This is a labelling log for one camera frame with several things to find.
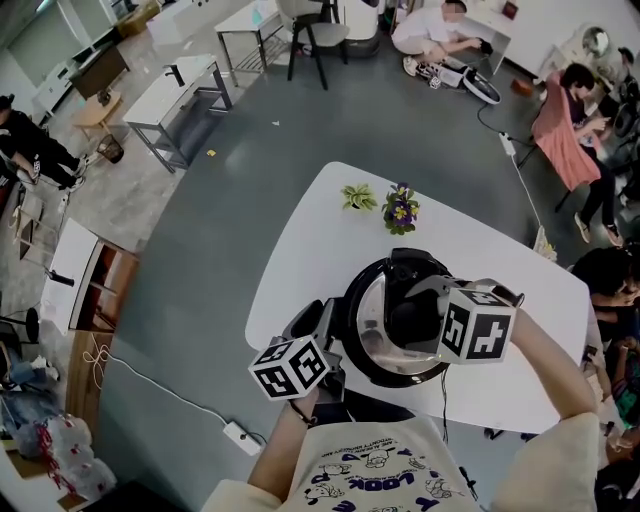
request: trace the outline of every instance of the hand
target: hand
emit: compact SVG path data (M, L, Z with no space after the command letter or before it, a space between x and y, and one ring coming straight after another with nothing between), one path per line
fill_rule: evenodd
M478 39L477 37L469 39L468 43L470 48L475 48L476 50L479 50L482 47L482 39Z
M596 117L589 121L589 128L594 132L602 132L606 129L610 119L609 117Z
M599 368L601 370L606 369L607 364L604 360L604 354L602 353L601 348L599 348L595 354L587 354L587 357L589 358L589 361L591 361L591 364L593 364L593 366L595 366L596 368Z

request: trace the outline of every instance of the white t-shirt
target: white t-shirt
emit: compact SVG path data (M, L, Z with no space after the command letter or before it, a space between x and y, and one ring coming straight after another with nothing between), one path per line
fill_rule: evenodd
M423 37L438 43L451 41L451 32L458 30L457 23L447 23L440 7L423 7L413 11L396 27L394 41L404 41L410 37Z
M597 416L583 414L529 441L492 511L595 511L599 435ZM480 511L434 423L414 418L311 429L285 503L249 484L224 480L202 510L426 512L436 505L433 512Z

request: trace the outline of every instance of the chair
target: chair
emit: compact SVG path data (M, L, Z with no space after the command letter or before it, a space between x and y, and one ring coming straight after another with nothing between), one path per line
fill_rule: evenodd
M552 73L547 78L548 97L540 110L540 114L533 124L533 137L547 156L558 176L566 185L568 191L558 206L560 211L571 192L578 185L592 183L600 179L600 170L596 163L587 155L575 137L575 130L569 112L569 100L560 85L562 72ZM597 136L593 137L596 151L602 145Z
M293 67L299 44L310 44L313 57L318 66L320 81L325 91L329 89L327 78L322 67L320 48L340 47L342 61L347 64L347 45L345 39L349 34L349 27L341 25L338 17L337 4L332 3L332 11L336 23L322 23L320 19L322 6L318 2L309 0L276 0L282 24L293 34L291 55L289 57L289 72L287 80L293 77Z

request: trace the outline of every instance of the shoe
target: shoe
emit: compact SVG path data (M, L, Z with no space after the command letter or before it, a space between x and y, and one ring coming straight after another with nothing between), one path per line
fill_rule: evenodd
M87 180L83 177L78 178L76 182L73 184L73 187L69 189L69 192L75 192L76 190L78 190L82 185L84 185L85 181Z
M416 70L418 69L418 61L413 57L405 57L402 59L402 65L404 70L409 76L416 76Z
M576 213L573 216L573 220L576 221L576 226L578 226L578 229L580 230L580 236L584 240L584 243L585 244L590 244L591 243L591 231L589 230L589 226L587 224L585 224L584 222L582 222L582 219L580 218L580 214L579 213Z
M604 229L607 231L607 236L613 245L616 247L622 247L624 245L624 240L618 233L618 227L613 224L611 226L605 226Z

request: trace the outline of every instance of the pink cloth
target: pink cloth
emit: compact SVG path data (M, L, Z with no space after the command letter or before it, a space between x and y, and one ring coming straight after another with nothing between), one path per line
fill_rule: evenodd
M536 144L547 155L566 187L573 191L582 183L599 180L600 170L576 139L569 100L560 85L561 76L556 72L547 79L549 95L532 131ZM600 150L600 139L595 134L593 139L596 151Z

